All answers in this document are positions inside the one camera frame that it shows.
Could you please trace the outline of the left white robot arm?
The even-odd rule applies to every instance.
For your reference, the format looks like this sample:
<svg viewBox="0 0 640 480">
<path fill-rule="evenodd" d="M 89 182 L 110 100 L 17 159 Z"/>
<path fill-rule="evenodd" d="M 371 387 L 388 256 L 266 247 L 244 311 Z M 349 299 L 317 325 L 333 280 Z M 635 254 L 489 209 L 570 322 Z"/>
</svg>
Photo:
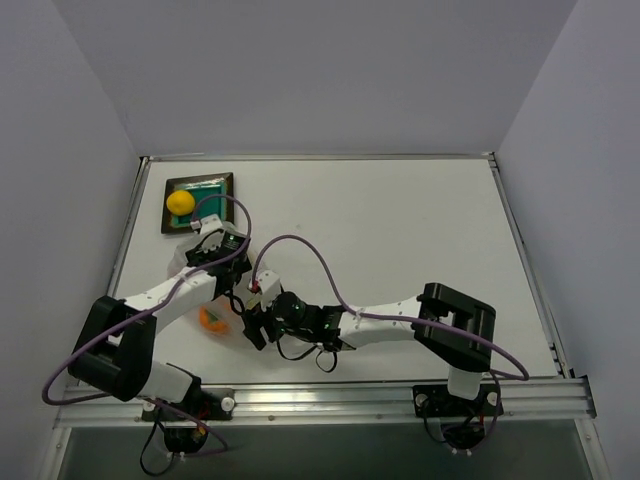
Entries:
<svg viewBox="0 0 640 480">
<path fill-rule="evenodd" d="M 251 269 L 248 246 L 231 225 L 202 228 L 176 247 L 167 280 L 126 298 L 96 300 L 68 373 L 121 401 L 157 398 L 177 418 L 194 417 L 202 405 L 199 379 L 154 359 L 156 335 L 231 291 Z"/>
</svg>

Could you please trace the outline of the yellow fake lemon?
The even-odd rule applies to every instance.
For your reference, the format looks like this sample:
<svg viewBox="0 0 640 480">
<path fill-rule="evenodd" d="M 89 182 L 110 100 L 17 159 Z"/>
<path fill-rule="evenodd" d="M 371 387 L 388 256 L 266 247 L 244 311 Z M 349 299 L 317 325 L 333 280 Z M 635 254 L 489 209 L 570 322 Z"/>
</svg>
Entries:
<svg viewBox="0 0 640 480">
<path fill-rule="evenodd" d="M 167 197 L 165 206 L 172 215 L 181 217 L 193 213 L 196 200 L 189 191 L 176 190 Z"/>
</svg>

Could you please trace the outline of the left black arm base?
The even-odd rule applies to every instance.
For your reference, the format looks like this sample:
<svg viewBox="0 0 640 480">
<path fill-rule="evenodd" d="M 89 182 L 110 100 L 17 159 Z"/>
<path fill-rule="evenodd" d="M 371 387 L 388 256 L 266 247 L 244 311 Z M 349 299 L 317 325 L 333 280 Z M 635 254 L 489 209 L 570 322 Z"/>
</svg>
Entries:
<svg viewBox="0 0 640 480">
<path fill-rule="evenodd" d="M 180 401 L 149 395 L 140 399 L 153 406 L 154 423 L 161 426 L 164 445 L 170 453 L 200 457 L 230 450 L 228 441 L 209 423 L 232 420 L 236 406 L 232 390 L 218 389 L 211 393 L 195 379 Z"/>
</svg>

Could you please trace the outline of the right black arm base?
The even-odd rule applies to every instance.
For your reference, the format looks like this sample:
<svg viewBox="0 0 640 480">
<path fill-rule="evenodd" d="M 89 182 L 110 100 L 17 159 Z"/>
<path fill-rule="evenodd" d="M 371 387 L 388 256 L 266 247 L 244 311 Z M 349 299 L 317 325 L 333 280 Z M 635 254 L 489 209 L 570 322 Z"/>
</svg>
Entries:
<svg viewBox="0 0 640 480">
<path fill-rule="evenodd" d="M 412 397 L 429 439 L 453 455 L 472 456 L 504 414 L 499 385 L 481 385 L 472 400 L 451 395 L 445 385 L 414 385 Z"/>
</svg>

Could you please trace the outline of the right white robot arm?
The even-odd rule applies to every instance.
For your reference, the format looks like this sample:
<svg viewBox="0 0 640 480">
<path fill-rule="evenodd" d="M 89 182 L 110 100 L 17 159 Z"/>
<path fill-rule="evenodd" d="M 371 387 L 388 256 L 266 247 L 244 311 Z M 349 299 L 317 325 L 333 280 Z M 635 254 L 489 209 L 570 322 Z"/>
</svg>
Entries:
<svg viewBox="0 0 640 480">
<path fill-rule="evenodd" d="M 241 310 L 243 334 L 262 350 L 284 336 L 315 350 L 337 355 L 370 344 L 414 340 L 449 368 L 444 400 L 455 412 L 480 400 L 480 383 L 491 368 L 496 311 L 440 283 L 428 283 L 407 300 L 373 307 L 317 306 L 280 286 Z"/>
</svg>

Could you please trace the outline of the orange fake fruit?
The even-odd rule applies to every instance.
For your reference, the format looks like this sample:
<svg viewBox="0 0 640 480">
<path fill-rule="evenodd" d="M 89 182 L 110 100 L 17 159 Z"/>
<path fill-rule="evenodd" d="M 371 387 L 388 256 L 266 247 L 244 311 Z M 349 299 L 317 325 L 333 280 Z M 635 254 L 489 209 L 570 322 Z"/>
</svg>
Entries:
<svg viewBox="0 0 640 480">
<path fill-rule="evenodd" d="M 199 309 L 198 321 L 200 326 L 207 332 L 222 336 L 229 335 L 232 328 L 228 322 L 232 311 L 229 307 Z"/>
</svg>

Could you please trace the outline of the translucent plastic bag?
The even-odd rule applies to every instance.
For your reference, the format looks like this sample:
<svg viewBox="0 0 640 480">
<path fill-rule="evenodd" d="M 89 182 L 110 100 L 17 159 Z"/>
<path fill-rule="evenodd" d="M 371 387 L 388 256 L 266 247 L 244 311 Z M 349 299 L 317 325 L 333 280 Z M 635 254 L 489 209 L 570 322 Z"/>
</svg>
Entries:
<svg viewBox="0 0 640 480">
<path fill-rule="evenodd" d="M 228 221 L 224 222 L 224 228 L 233 229 L 236 232 L 240 233 L 236 230 L 233 223 Z M 205 235 L 198 235 L 196 232 L 188 238 L 187 240 L 181 242 L 175 249 L 174 255 L 168 265 L 167 273 L 170 277 L 178 274 L 182 269 L 188 267 L 186 260 L 186 250 L 195 246 L 198 240 L 203 240 Z M 257 303 L 260 303 L 259 296 L 254 295 L 249 291 L 249 283 L 252 280 L 252 271 L 257 259 L 257 253 L 255 250 L 248 247 L 248 257 L 251 262 L 252 268 L 249 272 L 245 273 L 240 280 L 240 282 L 233 288 L 232 291 L 225 293 L 223 295 L 215 295 L 214 299 L 205 303 L 201 307 L 207 308 L 221 308 L 221 307 L 229 307 L 232 311 L 230 318 L 228 320 L 232 332 L 229 335 L 214 335 L 215 338 L 219 340 L 223 339 L 234 339 L 239 342 L 241 346 L 248 347 L 253 346 L 248 339 L 246 339 L 243 335 L 243 323 L 242 323 L 242 314 L 248 310 L 249 308 L 255 306 Z"/>
</svg>

